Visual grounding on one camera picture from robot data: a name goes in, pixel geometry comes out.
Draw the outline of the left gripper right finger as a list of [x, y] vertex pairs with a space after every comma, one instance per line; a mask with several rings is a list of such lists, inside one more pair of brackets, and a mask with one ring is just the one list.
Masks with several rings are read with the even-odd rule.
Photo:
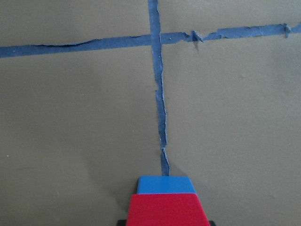
[[215, 226], [215, 223], [211, 220], [209, 220], [209, 224], [210, 224], [210, 226]]

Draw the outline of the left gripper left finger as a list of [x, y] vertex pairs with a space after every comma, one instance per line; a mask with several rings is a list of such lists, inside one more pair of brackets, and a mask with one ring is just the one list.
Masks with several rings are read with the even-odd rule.
[[126, 219], [120, 219], [117, 221], [117, 226], [126, 226], [127, 220]]

